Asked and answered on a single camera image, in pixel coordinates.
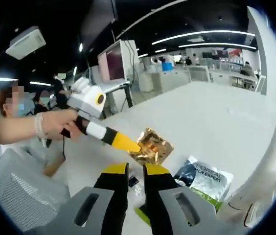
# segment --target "ceiling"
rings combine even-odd
[[[100,34],[90,53],[87,49],[80,53],[79,44],[81,23],[92,1],[36,0],[22,6],[18,3],[18,7],[5,10],[0,21],[0,77],[17,78],[25,90],[33,92],[41,87],[30,85],[29,81],[52,84],[54,73],[70,75],[75,66],[79,71],[85,70],[88,63],[95,65],[98,53],[114,42],[112,30],[117,36],[142,16],[170,2],[173,1],[115,0],[117,21]],[[191,36],[152,45],[154,41],[212,29],[247,32],[248,22],[245,0],[188,0],[151,15],[125,32],[121,39],[135,40],[139,54],[152,55],[163,48],[179,50],[179,45],[190,43]],[[21,60],[7,55],[9,42],[31,26],[39,27],[46,45]],[[205,42],[244,44],[246,39],[245,35],[225,33],[201,36]],[[250,43],[256,46],[255,40]]]

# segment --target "bracelet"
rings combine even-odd
[[[37,113],[35,116],[35,129],[36,134],[40,138],[46,138],[44,130],[42,129],[42,122],[44,120],[43,113]]]

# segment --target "ceiling light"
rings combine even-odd
[[[0,77],[0,81],[3,81],[3,82],[8,82],[8,81],[18,81],[18,79]]]
[[[166,49],[156,50],[156,53],[161,52],[161,51],[166,51]]]
[[[143,54],[143,55],[138,56],[138,58],[141,58],[141,57],[147,56],[147,55],[148,55],[148,54]]]
[[[244,35],[249,35],[249,36],[255,36],[255,34],[253,33],[246,33],[246,32],[240,32],[240,31],[232,31],[232,30],[208,30],[208,31],[200,31],[200,32],[192,32],[192,33],[185,33],[185,34],[180,34],[180,35],[176,35],[173,37],[169,37],[169,38],[164,38],[161,40],[158,40],[156,42],[153,42],[152,45],[154,44],[158,44],[161,42],[165,42],[168,40],[172,40],[175,38],[182,38],[182,37],[186,37],[186,36],[191,36],[191,35],[197,35],[197,34],[204,34],[204,33],[237,33],[237,34],[244,34]]]
[[[235,44],[235,43],[195,43],[195,44],[188,44],[188,45],[181,45],[178,47],[195,47],[195,46],[207,46],[207,45],[222,45],[222,46],[236,46],[236,47],[245,47],[250,49],[256,49],[255,47]]]
[[[43,82],[29,82],[29,83],[34,85],[51,86],[51,84],[43,83]]]
[[[76,72],[77,72],[77,66],[74,68],[74,71],[73,71],[73,76],[76,75]]]

